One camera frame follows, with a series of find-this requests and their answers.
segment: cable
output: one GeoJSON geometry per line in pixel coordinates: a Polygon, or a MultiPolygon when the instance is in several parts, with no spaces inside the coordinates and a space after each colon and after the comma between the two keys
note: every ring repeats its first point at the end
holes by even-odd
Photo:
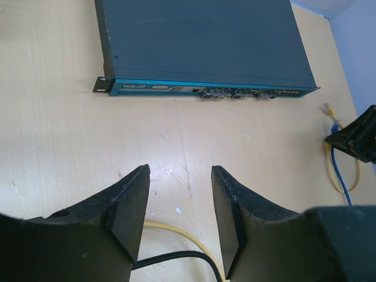
{"type": "Polygon", "coordinates": [[[346,188],[346,184],[345,184],[345,181],[343,181],[343,178],[342,178],[342,175],[341,175],[341,172],[337,166],[337,162],[335,161],[335,156],[334,156],[334,147],[331,146],[330,148],[330,155],[331,155],[331,161],[333,162],[333,167],[334,167],[334,170],[335,170],[335,173],[337,174],[338,176],[338,179],[340,180],[341,182],[341,185],[343,187],[343,191],[344,191],[344,194],[346,195],[346,199],[347,199],[347,202],[348,202],[348,205],[349,206],[352,206],[352,202],[351,202],[351,198],[350,198],[350,195],[348,194],[348,191],[347,191],[347,188],[346,188]]]}
{"type": "MultiPolygon", "coordinates": [[[[144,227],[154,227],[154,228],[159,228],[159,229],[165,229],[165,230],[172,231],[172,232],[175,232],[177,234],[180,234],[180,235],[184,236],[185,238],[187,238],[190,241],[192,241],[197,247],[199,247],[204,254],[206,254],[208,257],[210,257],[211,260],[214,261],[217,269],[219,269],[219,270],[221,269],[219,267],[218,263],[216,262],[215,258],[213,257],[213,255],[204,246],[204,244],[201,243],[197,238],[195,238],[195,236],[189,234],[187,231],[184,231],[184,230],[182,230],[180,228],[177,228],[175,226],[171,226],[171,225],[164,224],[164,223],[152,222],[152,221],[145,221],[144,222],[144,227]]],[[[224,275],[223,271],[220,271],[220,274],[221,274],[221,280],[222,280],[222,282],[225,282],[226,281],[226,276],[224,275]]]]}
{"type": "MultiPolygon", "coordinates": [[[[339,128],[343,129],[343,125],[337,119],[337,117],[336,117],[332,107],[329,105],[329,103],[325,103],[324,108],[325,108],[325,113],[330,118],[332,118],[332,120],[337,121],[339,128]]],[[[330,183],[333,185],[333,187],[336,189],[336,191],[338,191],[341,194],[345,194],[344,190],[341,188],[340,184],[336,180],[336,177],[334,176],[333,164],[332,164],[332,161],[331,161],[330,150],[331,150],[331,145],[329,143],[324,142],[324,153],[325,153],[325,158],[326,158],[326,162],[327,162],[327,171],[328,171],[330,183]]],[[[355,164],[356,164],[357,175],[356,175],[353,186],[348,190],[348,192],[354,191],[356,188],[358,188],[359,183],[360,183],[360,178],[361,178],[361,175],[362,175],[360,162],[358,160],[355,160],[355,164]]]]}
{"type": "Polygon", "coordinates": [[[146,266],[151,266],[152,264],[156,264],[156,263],[162,263],[168,260],[180,259],[183,257],[198,257],[203,260],[206,260],[212,267],[214,271],[214,275],[216,276],[217,282],[222,281],[221,274],[215,262],[208,255],[203,254],[199,251],[175,251],[174,253],[162,254],[160,256],[147,258],[145,260],[140,260],[136,264],[134,264],[132,267],[132,270],[140,269],[146,266]]]}

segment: black device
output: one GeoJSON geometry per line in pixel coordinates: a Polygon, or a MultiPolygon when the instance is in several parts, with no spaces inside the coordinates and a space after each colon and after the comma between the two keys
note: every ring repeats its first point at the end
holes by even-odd
{"type": "MultiPolygon", "coordinates": [[[[376,207],[318,207],[303,214],[211,172],[226,277],[236,282],[376,281],[376,207]]],[[[194,251],[137,261],[150,170],[140,166],[102,192],[43,219],[0,214],[0,282],[125,282],[132,269],[194,251]]]]}
{"type": "Polygon", "coordinates": [[[221,253],[236,282],[376,281],[376,207],[316,207],[298,214],[211,171],[221,253]]]}
{"type": "Polygon", "coordinates": [[[376,163],[376,105],[325,141],[357,160],[376,163]]]}
{"type": "Polygon", "coordinates": [[[149,185],[145,165],[46,219],[0,214],[0,282],[129,281],[149,185]]]}

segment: wooden desk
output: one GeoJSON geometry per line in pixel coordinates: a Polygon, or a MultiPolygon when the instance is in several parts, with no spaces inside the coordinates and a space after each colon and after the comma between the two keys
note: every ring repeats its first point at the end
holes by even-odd
{"type": "MultiPolygon", "coordinates": [[[[342,205],[325,172],[330,102],[344,124],[356,117],[326,19],[294,8],[322,89],[301,99],[110,98],[92,93],[103,74],[93,0],[0,0],[0,211],[48,216],[108,187],[141,164],[152,171],[147,219],[196,235],[219,259],[210,172],[222,165],[286,208],[342,205]]],[[[354,161],[338,154],[347,183],[354,161]]],[[[355,204],[375,204],[363,165],[355,204]]],[[[145,230],[140,259],[196,249],[145,230]]],[[[162,263],[132,281],[212,281],[197,259],[162,263]]]]}

